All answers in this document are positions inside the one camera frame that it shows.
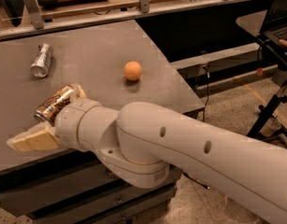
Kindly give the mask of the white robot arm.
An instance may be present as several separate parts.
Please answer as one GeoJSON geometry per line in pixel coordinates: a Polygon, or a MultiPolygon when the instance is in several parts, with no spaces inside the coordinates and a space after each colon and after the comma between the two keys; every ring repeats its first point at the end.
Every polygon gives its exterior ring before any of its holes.
{"type": "Polygon", "coordinates": [[[270,224],[287,224],[286,148],[159,105],[134,102],[115,110],[73,94],[53,123],[41,122],[7,144],[18,151],[91,151],[117,177],[142,189],[162,184],[176,166],[270,224]]]}

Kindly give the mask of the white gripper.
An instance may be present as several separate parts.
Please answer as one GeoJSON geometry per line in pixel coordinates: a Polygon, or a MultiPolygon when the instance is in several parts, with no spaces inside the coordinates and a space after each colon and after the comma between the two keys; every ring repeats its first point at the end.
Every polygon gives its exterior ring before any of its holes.
{"type": "Polygon", "coordinates": [[[87,99],[78,83],[71,84],[70,100],[55,120],[47,121],[7,140],[7,145],[20,152],[53,150],[63,146],[80,151],[112,151],[119,147],[116,119],[118,111],[87,99]]]}

